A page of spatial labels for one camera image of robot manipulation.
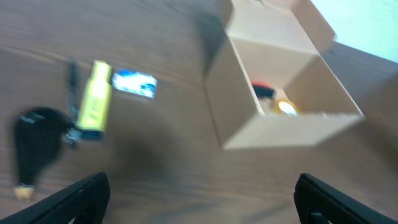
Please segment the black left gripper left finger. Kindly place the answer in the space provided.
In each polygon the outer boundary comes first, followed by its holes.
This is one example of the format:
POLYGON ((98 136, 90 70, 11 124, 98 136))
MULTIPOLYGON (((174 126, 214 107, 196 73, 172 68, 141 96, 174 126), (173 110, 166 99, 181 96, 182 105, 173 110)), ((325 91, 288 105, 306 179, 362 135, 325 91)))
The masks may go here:
POLYGON ((101 224, 110 199, 107 175, 99 172, 1 220, 1 224, 101 224))

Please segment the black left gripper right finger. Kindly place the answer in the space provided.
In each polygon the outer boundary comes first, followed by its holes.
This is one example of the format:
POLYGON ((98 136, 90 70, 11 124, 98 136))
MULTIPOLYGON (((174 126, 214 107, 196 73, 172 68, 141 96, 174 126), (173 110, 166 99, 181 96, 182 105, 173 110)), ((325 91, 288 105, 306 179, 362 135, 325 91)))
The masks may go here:
POLYGON ((308 173, 298 178, 294 202, 301 224, 397 224, 308 173))

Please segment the yellow tape roll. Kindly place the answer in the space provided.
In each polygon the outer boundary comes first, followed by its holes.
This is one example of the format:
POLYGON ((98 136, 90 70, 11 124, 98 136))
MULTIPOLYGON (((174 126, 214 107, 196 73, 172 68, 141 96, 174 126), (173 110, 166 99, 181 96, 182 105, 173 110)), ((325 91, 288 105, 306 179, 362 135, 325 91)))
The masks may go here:
POLYGON ((297 116, 299 109, 297 106, 287 98, 279 98, 273 101, 271 111, 277 114, 286 114, 297 116))

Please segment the red black stapler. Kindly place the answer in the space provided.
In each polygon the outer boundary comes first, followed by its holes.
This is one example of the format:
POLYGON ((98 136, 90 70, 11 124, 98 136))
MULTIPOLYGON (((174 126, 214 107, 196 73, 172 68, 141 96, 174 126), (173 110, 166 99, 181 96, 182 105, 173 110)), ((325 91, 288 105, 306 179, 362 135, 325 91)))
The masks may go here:
POLYGON ((262 99, 274 99, 276 95, 276 90, 269 85, 261 82, 251 82, 252 88, 255 92, 255 95, 262 99))

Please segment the white blue staples box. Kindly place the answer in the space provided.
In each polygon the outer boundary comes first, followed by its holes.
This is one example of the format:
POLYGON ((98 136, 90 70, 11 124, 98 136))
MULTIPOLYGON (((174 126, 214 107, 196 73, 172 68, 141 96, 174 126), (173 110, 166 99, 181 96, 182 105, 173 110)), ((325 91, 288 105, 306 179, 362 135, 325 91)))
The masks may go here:
POLYGON ((152 75, 137 71, 118 70, 114 73, 111 81, 113 87, 119 91, 150 99, 155 96, 157 79, 152 75))

